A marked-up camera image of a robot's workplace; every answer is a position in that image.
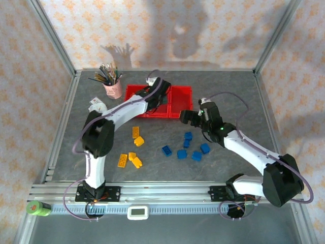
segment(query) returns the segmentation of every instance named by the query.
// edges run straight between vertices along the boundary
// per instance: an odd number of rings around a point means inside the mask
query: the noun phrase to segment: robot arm
[[[304,189],[300,178],[268,157],[272,156],[279,159],[299,171],[296,161],[291,155],[280,156],[269,151],[239,131],[249,143],[243,141],[234,125],[222,121],[218,107],[214,102],[203,98],[199,100],[199,105],[199,112],[181,111],[179,117],[181,122],[187,124],[190,121],[191,126],[200,127],[203,133],[208,133],[212,142],[216,142],[222,147],[237,153],[262,175],[250,177],[237,174],[229,179],[226,182],[226,191],[231,199],[235,199],[238,195],[250,194],[266,197],[274,206],[281,207]]]
[[[159,77],[149,78],[147,83],[147,87],[137,91],[135,95],[117,107],[107,110],[102,114],[97,111],[92,111],[88,115],[85,126],[93,119],[107,115],[107,117],[93,123],[82,137],[82,146],[90,156],[91,167],[89,169],[89,165],[87,164],[86,175],[89,175],[89,177],[83,182],[83,186],[95,199],[101,198],[104,194],[104,164],[106,155],[113,147],[114,132],[133,117],[163,104],[167,91],[171,86],[170,83],[162,80],[159,88],[155,91],[160,83]],[[150,97],[141,100],[149,94],[151,94]]]

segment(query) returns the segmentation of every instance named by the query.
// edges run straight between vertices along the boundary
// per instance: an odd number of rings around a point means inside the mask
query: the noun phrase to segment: green cylinder
[[[27,205],[26,211],[30,215],[48,216],[51,213],[51,205],[44,202],[32,201]]]

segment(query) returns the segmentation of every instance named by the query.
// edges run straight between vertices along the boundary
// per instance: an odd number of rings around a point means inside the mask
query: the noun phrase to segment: yellow block
[[[121,154],[117,167],[124,168],[126,166],[126,162],[127,162],[127,154]]]
[[[133,159],[135,159],[137,157],[136,153],[135,152],[129,152],[128,153],[128,159],[130,161],[132,161]]]
[[[142,166],[142,162],[141,162],[141,160],[138,157],[136,157],[135,159],[133,159],[132,160],[132,163],[134,164],[134,166],[137,169],[139,169]]]
[[[134,144],[136,146],[141,146],[144,143],[144,140],[141,136],[139,136],[137,139],[134,140]]]
[[[133,139],[136,139],[140,136],[140,128],[139,126],[132,127],[132,137]]]

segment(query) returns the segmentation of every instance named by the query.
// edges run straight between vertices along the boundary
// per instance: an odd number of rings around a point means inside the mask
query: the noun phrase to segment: metal bar
[[[100,212],[102,214],[114,214],[114,215],[126,215],[127,208],[131,205],[109,205],[100,206],[95,205],[92,209],[88,210],[90,214],[95,212]],[[84,214],[85,204],[77,204],[69,206],[69,210],[74,214]],[[221,207],[221,212],[223,214],[228,212],[228,205],[223,204]],[[150,215],[202,215],[202,214],[218,214],[218,205],[150,205],[149,214]],[[52,215],[66,215],[68,212],[63,207],[62,204],[54,204],[52,206]]]
[[[318,241],[306,205],[292,204],[291,206],[301,242],[303,244],[317,244]]]
[[[261,75],[260,74],[257,74],[255,76],[255,83],[256,83],[256,86],[257,86],[257,91],[258,91],[258,94],[259,94],[259,98],[261,99],[261,103],[262,103],[262,107],[263,107],[263,111],[264,111],[264,115],[266,117],[266,122],[268,124],[268,127],[269,127],[269,131],[270,131],[270,135],[271,135],[271,139],[272,139],[272,143],[273,143],[273,146],[274,146],[274,151],[278,154],[280,154],[280,150],[279,150],[279,142],[275,136],[275,132],[273,130],[273,126],[272,126],[272,123],[271,123],[271,117],[270,117],[270,113],[269,111],[267,110],[267,106],[266,106],[266,103],[265,103],[265,96],[264,94],[262,93],[262,90],[261,90]]]
[[[63,140],[64,131],[66,130],[66,126],[68,123],[68,118],[71,111],[73,99],[77,90],[78,82],[79,82],[78,77],[73,77],[71,79],[68,92],[64,100],[64,105],[62,107],[62,111],[59,119],[59,125],[55,133],[55,138],[52,142],[51,149],[46,160],[47,164],[44,167],[44,170],[42,172],[41,182],[46,181],[48,169],[49,168],[54,169],[55,167],[58,153],[60,151],[61,143]]]
[[[76,69],[73,66],[62,42],[60,41],[58,35],[56,34],[54,27],[52,26],[50,20],[48,19],[42,4],[38,0],[28,0],[31,8],[35,11],[35,15],[40,21],[41,26],[43,27],[46,35],[49,37],[50,41],[53,44],[53,47],[57,54],[59,55],[60,59],[62,60],[64,66],[66,67],[67,71],[74,76],[76,73]]]
[[[122,71],[152,71],[153,69],[149,68],[132,68],[132,69],[123,69]],[[99,69],[97,68],[83,68],[82,70],[77,70],[77,72],[81,71],[98,71]],[[248,71],[251,72],[251,68],[224,68],[224,69],[182,69],[180,70],[179,68],[175,69],[166,69],[166,68],[161,68],[162,71]]]
[[[270,41],[268,42],[265,50],[263,51],[261,57],[259,58],[259,61],[257,62],[255,69],[253,70],[255,75],[258,74],[262,70],[266,60],[268,59],[272,50],[274,49],[275,45],[277,44],[278,40],[282,36],[282,33],[284,32],[285,28],[289,24],[289,22],[290,22],[292,16],[294,15],[300,2],[301,2],[301,0],[291,0],[290,3],[288,4],[286,11],[284,12],[279,24],[275,28],[275,31],[274,31]]]
[[[264,97],[262,90],[261,90],[261,83],[263,82],[263,80],[262,80],[262,75],[260,73],[257,73],[257,75],[255,76],[255,81],[256,81],[256,86],[257,86],[259,96],[261,98],[261,102],[262,102],[263,110],[264,110],[265,117],[266,117],[266,120],[268,123],[268,127],[270,130],[272,142],[274,144],[275,152],[280,154],[280,151],[279,151],[280,144],[279,144],[277,136],[275,135],[275,131],[273,129],[273,126],[272,126],[272,123],[270,120],[269,111],[267,110],[267,107],[265,105],[266,98]],[[302,194],[299,194],[299,199],[303,200]],[[294,213],[297,229],[298,229],[299,236],[300,236],[302,243],[303,244],[317,243],[315,232],[314,232],[313,226],[311,224],[310,217],[309,217],[306,206],[304,204],[292,203],[291,208]]]
[[[61,204],[69,182],[33,185],[28,201],[39,200],[49,204]],[[111,182],[107,186],[121,186],[120,202],[100,203],[101,205],[127,204],[211,204],[208,194],[211,185],[224,186],[225,183],[206,182]],[[66,202],[75,202],[77,186],[72,186],[66,194]],[[263,198],[260,203],[269,203]]]

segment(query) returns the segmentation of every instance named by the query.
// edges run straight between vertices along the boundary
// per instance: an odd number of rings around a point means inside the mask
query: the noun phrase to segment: metal frame
[[[55,139],[52,142],[51,151],[48,155],[47,165],[42,174],[41,184],[33,185],[31,188],[28,201],[40,200],[47,203],[53,204],[55,206],[56,214],[67,214],[65,211],[61,212],[63,193],[66,187],[71,184],[70,182],[54,182],[52,181],[52,175],[55,169],[56,160],[58,157],[59,149],[62,143],[64,131],[69,119],[70,110],[76,93],[77,85],[79,82],[79,77],[82,70],[75,70],[69,56],[67,55],[61,41],[59,40],[53,26],[51,25],[48,17],[42,5],[38,0],[28,0],[31,7],[36,13],[36,16],[41,22],[46,34],[52,41],[55,50],[59,54],[61,60],[66,66],[67,70],[74,76],[71,80],[69,90],[62,108],[60,123],[57,128]],[[274,133],[272,123],[270,120],[270,114],[265,105],[265,95],[261,92],[261,75],[260,71],[263,68],[268,57],[271,55],[276,43],[280,39],[284,29],[288,25],[290,19],[292,18],[295,10],[297,9],[301,0],[291,0],[287,10],[285,11],[283,17],[281,18],[275,32],[273,33],[269,43],[267,44],[264,52],[262,53],[256,67],[252,70],[255,76],[256,86],[261,98],[264,113],[267,119],[268,127],[271,133],[271,138],[275,147],[275,151],[279,152],[279,143],[277,136]],[[96,69],[85,69],[87,71],[94,71]],[[221,69],[214,71],[248,71],[248,69]],[[101,207],[105,207],[105,213],[107,214],[126,214],[125,207],[131,204],[146,204],[155,206],[160,209],[162,206],[172,206],[173,209],[177,209],[178,206],[185,206],[187,209],[201,209],[196,210],[197,213],[215,214],[215,209],[212,208],[217,206],[217,203],[211,204],[210,195],[207,193],[211,185],[221,185],[224,183],[216,183],[213,181],[198,181],[198,182],[114,182],[106,183],[106,185],[121,186],[121,200],[118,204],[116,203],[106,203],[99,204]],[[84,208],[84,204],[74,202],[75,193],[77,186],[71,187],[67,193],[66,201],[68,207],[74,209],[75,212],[81,211]],[[297,199],[302,199],[302,195],[298,195]],[[269,202],[264,198],[260,202],[261,204]],[[295,216],[295,221],[297,224],[297,229],[300,235],[302,243],[317,243],[316,236],[307,212],[307,208],[300,204],[291,204],[292,211]],[[189,213],[191,210],[185,210],[184,213]],[[25,214],[23,216],[21,223],[19,225],[14,243],[29,243],[33,227],[36,221],[36,216],[31,216]]]
[[[287,7],[286,11],[284,12],[284,15],[282,16],[278,26],[275,28],[275,31],[274,31],[269,43],[267,44],[265,50],[263,51],[261,57],[259,58],[259,61],[257,62],[255,69],[253,69],[253,73],[255,75],[258,74],[262,70],[266,60],[271,55],[275,45],[277,44],[280,37],[282,36],[285,28],[289,24],[289,22],[290,22],[292,16],[294,15],[300,2],[301,2],[301,0],[291,0],[290,3],[288,4],[288,7]]]
[[[270,120],[270,112],[266,109],[265,100],[267,98],[265,98],[265,95],[263,94],[263,92],[261,90],[261,83],[263,83],[263,82],[262,82],[262,75],[260,73],[257,73],[255,75],[255,82],[256,82],[259,96],[261,98],[263,110],[264,110],[265,117],[266,117],[266,120],[268,123],[268,127],[269,127],[271,138],[272,138],[272,141],[274,144],[275,152],[280,153],[280,151],[279,151],[280,144],[279,144],[278,138],[275,135],[275,132],[273,130],[273,125]],[[302,243],[303,244],[318,243],[317,239],[316,239],[314,228],[312,226],[312,223],[311,223],[311,220],[310,220],[310,217],[308,214],[307,207],[304,204],[292,204],[291,208],[292,208],[292,211],[295,216],[298,233],[299,233]]]
[[[59,55],[67,71],[71,74],[71,76],[74,76],[76,73],[76,69],[72,64],[64,46],[62,45],[60,38],[56,34],[49,18],[47,17],[45,10],[42,7],[42,4],[40,4],[38,0],[27,0],[27,1],[31,6],[31,8],[34,10],[35,16],[40,21],[43,30],[45,31],[46,35],[49,37],[50,41],[52,42],[55,51]]]

